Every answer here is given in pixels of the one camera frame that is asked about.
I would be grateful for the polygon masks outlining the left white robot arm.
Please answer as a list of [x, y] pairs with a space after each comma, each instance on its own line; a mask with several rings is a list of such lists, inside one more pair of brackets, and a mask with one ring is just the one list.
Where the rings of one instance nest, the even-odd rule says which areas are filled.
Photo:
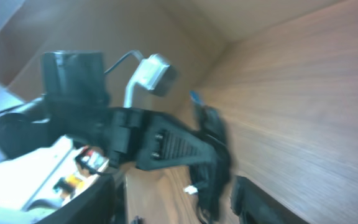
[[142, 169], [217, 164], [226, 148], [217, 112], [196, 96], [199, 129], [192, 130], [164, 112], [134, 106], [135, 89], [164, 96], [175, 81], [175, 68], [161, 55], [144, 57], [125, 88], [121, 107], [110, 106], [100, 52], [47, 52], [42, 56], [44, 95], [0, 111], [0, 149], [8, 158], [51, 146], [68, 136], [80, 145], [103, 150], [112, 167], [136, 162]]

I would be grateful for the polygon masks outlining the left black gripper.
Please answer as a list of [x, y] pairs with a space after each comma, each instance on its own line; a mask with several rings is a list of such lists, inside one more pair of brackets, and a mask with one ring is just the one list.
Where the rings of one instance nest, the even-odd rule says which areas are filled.
[[163, 112], [107, 108], [103, 110], [103, 150], [109, 166], [135, 162], [140, 170], [217, 164], [218, 154], [185, 124]]

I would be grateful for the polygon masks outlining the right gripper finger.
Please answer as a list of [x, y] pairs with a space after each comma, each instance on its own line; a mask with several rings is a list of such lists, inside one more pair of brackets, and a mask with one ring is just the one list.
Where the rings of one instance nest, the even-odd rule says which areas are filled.
[[244, 224], [308, 224], [247, 177], [235, 176], [231, 210]]

